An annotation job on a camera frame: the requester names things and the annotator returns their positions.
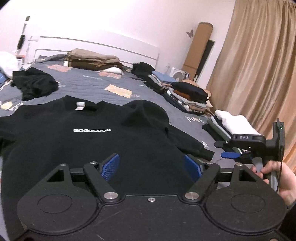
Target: white fan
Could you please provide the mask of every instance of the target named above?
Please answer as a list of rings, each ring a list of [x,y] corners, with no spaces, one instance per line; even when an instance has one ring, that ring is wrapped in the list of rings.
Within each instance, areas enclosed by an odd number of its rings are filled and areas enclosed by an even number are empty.
[[[176,68],[172,68],[172,70],[170,71],[170,76],[177,81],[189,79],[189,73]]]

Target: human hand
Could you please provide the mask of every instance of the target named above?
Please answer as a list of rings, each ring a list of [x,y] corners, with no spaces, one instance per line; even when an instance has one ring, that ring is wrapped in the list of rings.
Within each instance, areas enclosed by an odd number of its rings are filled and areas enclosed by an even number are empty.
[[[256,167],[252,167],[251,170],[263,179],[263,174],[268,174],[271,171],[280,171],[281,163],[279,161],[269,161],[261,170],[257,172]],[[283,162],[281,179],[279,182],[279,195],[283,198],[286,205],[291,205],[296,200],[296,176],[292,170]]]

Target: white pillow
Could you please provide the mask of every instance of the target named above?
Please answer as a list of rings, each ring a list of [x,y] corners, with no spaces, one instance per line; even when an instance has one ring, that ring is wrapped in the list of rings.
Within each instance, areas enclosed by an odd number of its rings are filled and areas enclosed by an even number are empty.
[[[12,72],[20,70],[17,58],[11,53],[0,51],[0,69],[8,78],[12,79]]]
[[[120,68],[111,67],[108,69],[100,70],[100,72],[106,72],[106,73],[113,73],[113,74],[123,74],[123,71]]]

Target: folded blue shirt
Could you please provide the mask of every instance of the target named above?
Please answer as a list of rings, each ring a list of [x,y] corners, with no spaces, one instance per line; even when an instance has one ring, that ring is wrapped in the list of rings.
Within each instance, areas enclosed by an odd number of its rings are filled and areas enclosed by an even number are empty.
[[[6,75],[4,75],[3,73],[0,72],[0,87],[2,85],[4,85],[5,81],[8,80],[8,79],[9,78]]]
[[[173,82],[177,82],[177,80],[175,80],[174,78],[168,76],[167,74],[162,74],[162,73],[157,72],[157,71],[153,71],[152,74],[154,74],[163,83],[171,84]]]

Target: butterfly wall decal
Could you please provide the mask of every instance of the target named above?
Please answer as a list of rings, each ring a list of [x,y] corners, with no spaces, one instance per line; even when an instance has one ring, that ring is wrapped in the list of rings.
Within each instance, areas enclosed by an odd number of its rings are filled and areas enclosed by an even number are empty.
[[[193,29],[190,32],[186,32],[189,36],[189,38],[193,37]]]

